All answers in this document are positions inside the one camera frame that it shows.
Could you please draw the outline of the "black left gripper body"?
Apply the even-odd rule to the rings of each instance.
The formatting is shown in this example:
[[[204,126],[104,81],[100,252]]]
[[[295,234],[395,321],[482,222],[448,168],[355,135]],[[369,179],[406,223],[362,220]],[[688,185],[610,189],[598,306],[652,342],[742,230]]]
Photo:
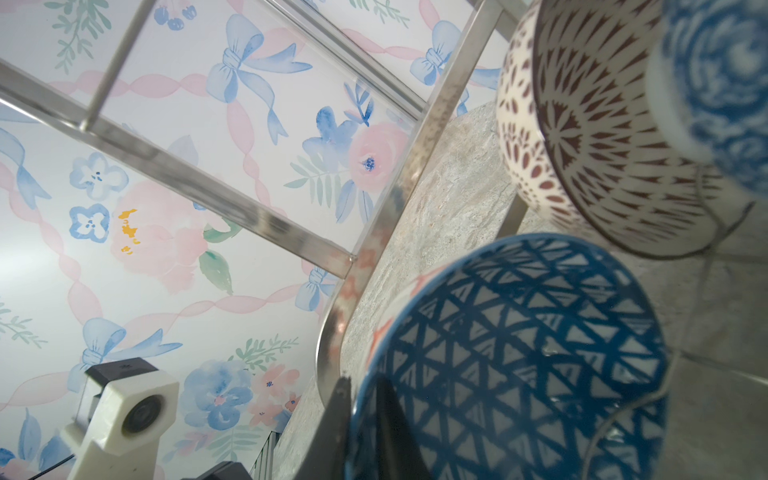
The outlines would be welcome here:
[[[253,477],[242,463],[223,461],[195,478],[183,480],[253,480]]]

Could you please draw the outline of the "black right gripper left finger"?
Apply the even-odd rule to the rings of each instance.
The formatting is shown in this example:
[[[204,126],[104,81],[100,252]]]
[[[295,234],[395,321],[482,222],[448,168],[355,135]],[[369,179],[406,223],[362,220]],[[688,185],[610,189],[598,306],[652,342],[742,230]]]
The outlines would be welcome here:
[[[295,480],[345,478],[348,435],[352,414],[351,378],[341,377],[332,390],[307,454]]]

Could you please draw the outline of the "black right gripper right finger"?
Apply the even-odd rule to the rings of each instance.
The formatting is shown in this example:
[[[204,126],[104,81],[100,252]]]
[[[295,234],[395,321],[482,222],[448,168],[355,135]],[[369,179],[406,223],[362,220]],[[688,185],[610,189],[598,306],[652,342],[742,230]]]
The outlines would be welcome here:
[[[382,375],[376,378],[376,444],[380,479],[432,479],[395,388]]]

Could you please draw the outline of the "blue geometric pattern bowl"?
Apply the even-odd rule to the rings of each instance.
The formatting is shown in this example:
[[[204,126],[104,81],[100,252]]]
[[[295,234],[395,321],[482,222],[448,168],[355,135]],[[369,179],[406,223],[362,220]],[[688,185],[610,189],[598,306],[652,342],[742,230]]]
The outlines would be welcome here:
[[[435,479],[649,479],[667,402],[656,313],[604,249],[509,237],[415,280],[379,322],[346,475],[379,475],[376,383],[397,394]]]

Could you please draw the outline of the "maroon white pattern bowl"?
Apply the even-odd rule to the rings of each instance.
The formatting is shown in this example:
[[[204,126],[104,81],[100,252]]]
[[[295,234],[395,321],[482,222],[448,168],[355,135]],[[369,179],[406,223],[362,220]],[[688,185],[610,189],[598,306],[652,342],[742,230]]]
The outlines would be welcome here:
[[[565,232],[639,257],[704,253],[747,218],[749,197],[699,175],[657,127],[645,71],[658,1],[535,1],[497,90],[505,167],[529,208]]]

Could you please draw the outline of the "steel wire dish rack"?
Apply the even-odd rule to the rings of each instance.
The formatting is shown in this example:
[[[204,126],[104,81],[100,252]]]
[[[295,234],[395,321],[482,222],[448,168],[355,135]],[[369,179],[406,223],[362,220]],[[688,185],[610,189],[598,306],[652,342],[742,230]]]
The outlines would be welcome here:
[[[356,246],[415,122],[263,1],[156,2],[104,115]],[[383,53],[420,100],[472,13],[464,1],[306,2],[364,52]],[[1,61],[85,104],[140,3],[1,1]],[[401,285],[492,241],[515,196],[494,158],[489,104],[504,43],[494,33],[460,97],[382,259],[386,283],[356,313],[347,368],[365,365],[366,337]],[[767,376],[766,267],[714,265],[691,353]],[[155,479],[222,460],[255,466],[278,431],[273,478],[290,479],[321,415],[313,357],[338,283],[1,104],[1,479],[30,479],[71,455],[63,432],[85,370],[135,356],[180,383]],[[767,479],[767,386],[680,363],[656,478]]]

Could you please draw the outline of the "blue floral bowl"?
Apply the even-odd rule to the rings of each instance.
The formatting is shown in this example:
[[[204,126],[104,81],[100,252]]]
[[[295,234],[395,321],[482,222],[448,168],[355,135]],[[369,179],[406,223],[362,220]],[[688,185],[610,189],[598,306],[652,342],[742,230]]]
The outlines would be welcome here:
[[[665,1],[646,98],[665,141],[767,194],[767,4]]]

